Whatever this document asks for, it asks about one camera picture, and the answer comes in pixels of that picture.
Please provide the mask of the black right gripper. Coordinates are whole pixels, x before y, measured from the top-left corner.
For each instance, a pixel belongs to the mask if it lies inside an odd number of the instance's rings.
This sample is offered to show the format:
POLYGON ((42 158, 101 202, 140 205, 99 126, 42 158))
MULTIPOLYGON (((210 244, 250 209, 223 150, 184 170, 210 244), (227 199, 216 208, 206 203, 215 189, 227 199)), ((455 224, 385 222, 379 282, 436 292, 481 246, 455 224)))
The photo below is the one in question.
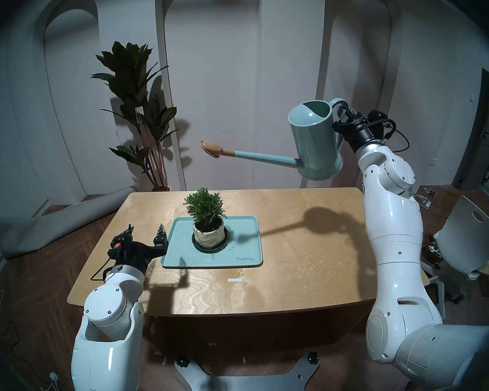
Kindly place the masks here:
POLYGON ((369 142, 388 140, 395 132, 395 121, 379 110, 363 115, 343 104, 343 119, 333 123, 333 130, 344 134, 344 140, 356 152, 369 142))

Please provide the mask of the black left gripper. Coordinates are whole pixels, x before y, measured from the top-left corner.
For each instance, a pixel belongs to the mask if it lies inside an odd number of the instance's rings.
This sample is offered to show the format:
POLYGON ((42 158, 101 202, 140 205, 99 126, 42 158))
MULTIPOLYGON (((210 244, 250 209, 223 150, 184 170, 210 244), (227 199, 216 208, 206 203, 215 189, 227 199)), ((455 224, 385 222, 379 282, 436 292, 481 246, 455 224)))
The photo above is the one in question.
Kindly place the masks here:
POLYGON ((115 261, 115 265, 132 266, 145 274, 150 262, 162 257, 162 250, 168 249, 167 233, 164 225, 160 224, 153 246, 133 240, 132 233, 133 225, 129 224, 123 233, 113 237, 107 255, 115 261))

